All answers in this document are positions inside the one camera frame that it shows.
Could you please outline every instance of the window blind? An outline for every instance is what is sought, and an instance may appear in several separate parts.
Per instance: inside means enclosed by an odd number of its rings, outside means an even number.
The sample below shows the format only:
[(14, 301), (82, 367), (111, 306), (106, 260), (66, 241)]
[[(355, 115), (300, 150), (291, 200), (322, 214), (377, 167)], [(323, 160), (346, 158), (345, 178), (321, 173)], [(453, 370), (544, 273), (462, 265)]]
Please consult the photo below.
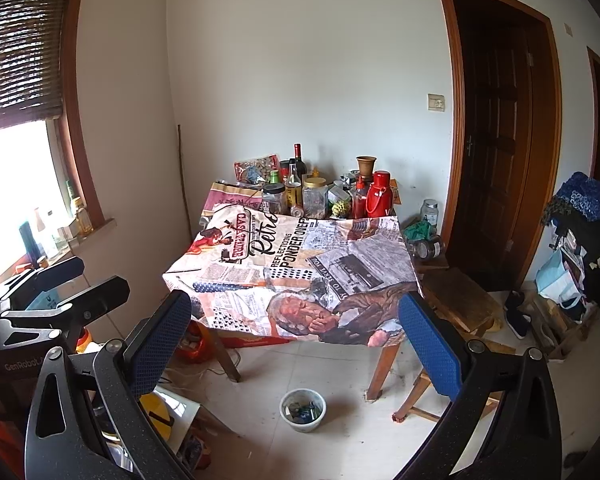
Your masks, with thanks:
[(68, 0), (0, 0), (0, 128), (62, 113), (60, 35)]

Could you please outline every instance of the window sill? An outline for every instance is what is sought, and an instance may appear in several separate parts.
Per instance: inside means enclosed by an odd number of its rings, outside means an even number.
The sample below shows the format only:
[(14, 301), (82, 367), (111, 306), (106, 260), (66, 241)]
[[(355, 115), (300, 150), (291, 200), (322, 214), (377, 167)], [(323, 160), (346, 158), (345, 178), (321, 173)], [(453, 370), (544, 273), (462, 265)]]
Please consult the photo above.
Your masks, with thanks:
[[(113, 229), (117, 226), (116, 219), (110, 218), (105, 221), (101, 227), (94, 229), (94, 231), (84, 237), (74, 238), (69, 241), (69, 247), (60, 251), (58, 254), (53, 256), (49, 260), (49, 265), (53, 265), (59, 262), (64, 262), (73, 256), (80, 256), (80, 252), (84, 250), (86, 247), (90, 246), (100, 240), (103, 236), (107, 235), (109, 232), (113, 231)], [(26, 256), (23, 256), (16, 263), (14, 263), (9, 269), (3, 272), (0, 275), (0, 284), (8, 280), (11, 276), (14, 275), (16, 266), (26, 263)]]

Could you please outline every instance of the thermos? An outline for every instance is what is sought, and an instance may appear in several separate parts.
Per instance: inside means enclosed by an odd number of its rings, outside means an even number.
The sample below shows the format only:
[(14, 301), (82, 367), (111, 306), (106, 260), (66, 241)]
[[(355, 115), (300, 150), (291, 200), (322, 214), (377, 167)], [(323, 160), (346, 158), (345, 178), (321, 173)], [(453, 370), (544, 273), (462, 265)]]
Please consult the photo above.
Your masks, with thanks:
[(394, 208), (394, 192), (391, 191), (388, 171), (376, 171), (374, 181), (366, 194), (366, 215), (369, 218), (391, 216)]

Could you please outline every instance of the blue gripper pad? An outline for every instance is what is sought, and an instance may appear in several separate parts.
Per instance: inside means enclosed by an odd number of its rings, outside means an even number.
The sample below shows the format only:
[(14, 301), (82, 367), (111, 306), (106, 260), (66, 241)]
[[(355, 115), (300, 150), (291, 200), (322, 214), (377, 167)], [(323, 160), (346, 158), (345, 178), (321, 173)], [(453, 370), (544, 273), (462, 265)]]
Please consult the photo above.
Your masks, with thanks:
[(462, 388), (460, 361), (440, 331), (409, 294), (398, 304), (398, 317), (433, 387), (440, 395), (456, 400)]
[(136, 400), (154, 390), (190, 320), (189, 296), (174, 290), (136, 336), (140, 346), (127, 365), (129, 389)]

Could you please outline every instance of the screw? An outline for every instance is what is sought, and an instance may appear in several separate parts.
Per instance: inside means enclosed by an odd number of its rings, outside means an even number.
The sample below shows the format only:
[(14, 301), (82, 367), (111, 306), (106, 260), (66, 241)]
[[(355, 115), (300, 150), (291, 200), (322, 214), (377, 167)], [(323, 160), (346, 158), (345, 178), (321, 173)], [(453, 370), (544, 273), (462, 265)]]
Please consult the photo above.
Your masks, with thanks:
[(54, 346), (49, 353), (46, 355), (52, 361), (55, 361), (62, 355), (62, 349), (59, 346)]
[(469, 350), (471, 350), (471, 352), (473, 352), (474, 354), (481, 354), (482, 352), (484, 352), (484, 343), (477, 339), (471, 339), (471, 341), (469, 341), (468, 343), (468, 346)]
[(120, 341), (120, 339), (112, 339), (105, 345), (105, 348), (107, 349), (107, 352), (115, 354), (122, 348), (122, 341)]
[(542, 352), (539, 351), (537, 348), (530, 348), (529, 349), (529, 357), (531, 357), (534, 361), (541, 361), (542, 360)]

